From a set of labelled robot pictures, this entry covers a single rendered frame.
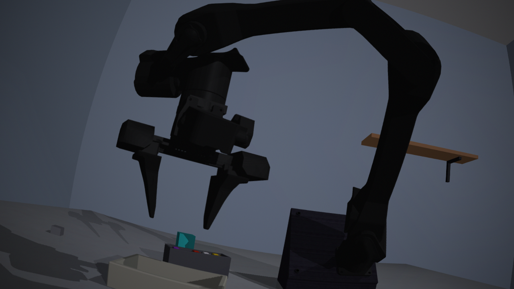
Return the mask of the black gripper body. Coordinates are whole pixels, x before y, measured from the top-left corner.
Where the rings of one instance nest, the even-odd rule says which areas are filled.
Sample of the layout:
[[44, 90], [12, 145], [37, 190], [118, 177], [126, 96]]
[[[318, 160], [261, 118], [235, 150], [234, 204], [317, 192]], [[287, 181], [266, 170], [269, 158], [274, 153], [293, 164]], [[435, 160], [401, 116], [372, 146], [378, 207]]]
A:
[[[216, 105], [224, 109], [223, 115], [226, 114], [228, 106], [225, 105], [224, 98], [205, 90], [184, 90], [181, 93], [176, 114], [178, 114], [188, 96], [198, 98], [198, 107], [200, 109], [211, 112], [213, 105]], [[116, 147], [134, 153], [136, 151], [154, 155], [162, 153], [179, 159], [217, 167], [217, 175], [232, 174], [245, 177], [249, 181], [262, 181], [269, 178], [270, 165], [264, 156], [245, 151], [226, 155], [212, 150], [212, 147], [201, 147], [191, 143], [183, 134], [181, 138], [171, 136], [170, 139], [167, 139], [154, 135], [154, 131], [154, 126], [128, 119], [122, 123]]]

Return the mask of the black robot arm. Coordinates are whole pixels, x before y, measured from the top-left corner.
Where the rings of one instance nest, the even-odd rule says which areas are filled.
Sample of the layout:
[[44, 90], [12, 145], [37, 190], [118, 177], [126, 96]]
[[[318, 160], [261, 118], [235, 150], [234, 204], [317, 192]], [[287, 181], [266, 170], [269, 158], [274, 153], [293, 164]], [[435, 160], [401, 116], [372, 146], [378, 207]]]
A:
[[[422, 35], [405, 30], [371, 0], [208, 4], [178, 18], [166, 51], [139, 55], [134, 87], [141, 97], [177, 98], [184, 90], [205, 90], [226, 100], [232, 73], [246, 73], [249, 67], [237, 48], [213, 51], [255, 35], [329, 28], [354, 28], [388, 61], [389, 97], [374, 161], [367, 183], [353, 187], [347, 239], [335, 254], [339, 275], [371, 276], [374, 262], [386, 257], [388, 204], [417, 116], [441, 75], [441, 61]], [[188, 96], [170, 136], [183, 134], [226, 155], [233, 146], [249, 147], [255, 121], [238, 114], [226, 120], [223, 113], [216, 105], [211, 112], [200, 109], [198, 98]]]

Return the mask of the teal block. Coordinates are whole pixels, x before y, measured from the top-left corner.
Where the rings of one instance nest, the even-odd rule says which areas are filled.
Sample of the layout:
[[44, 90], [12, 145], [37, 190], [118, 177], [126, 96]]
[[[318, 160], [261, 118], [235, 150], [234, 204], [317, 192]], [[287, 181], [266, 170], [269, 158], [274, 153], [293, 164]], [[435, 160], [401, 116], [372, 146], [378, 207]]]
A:
[[177, 239], [175, 246], [183, 248], [194, 249], [195, 236], [192, 234], [185, 234], [183, 232], [177, 232]]

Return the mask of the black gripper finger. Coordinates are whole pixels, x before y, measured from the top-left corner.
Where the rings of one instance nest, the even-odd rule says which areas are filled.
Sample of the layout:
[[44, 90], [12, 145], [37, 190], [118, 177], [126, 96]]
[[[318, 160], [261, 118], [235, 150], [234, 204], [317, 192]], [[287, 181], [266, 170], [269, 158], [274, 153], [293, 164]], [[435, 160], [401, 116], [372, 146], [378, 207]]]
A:
[[209, 229], [229, 194], [240, 183], [248, 183], [249, 179], [232, 174], [210, 177], [207, 203], [204, 209], [204, 229]]
[[132, 159], [139, 161], [140, 164], [140, 171], [143, 175], [150, 218], [153, 218], [155, 214], [157, 183], [161, 158], [162, 156], [142, 151], [136, 151], [132, 156]]

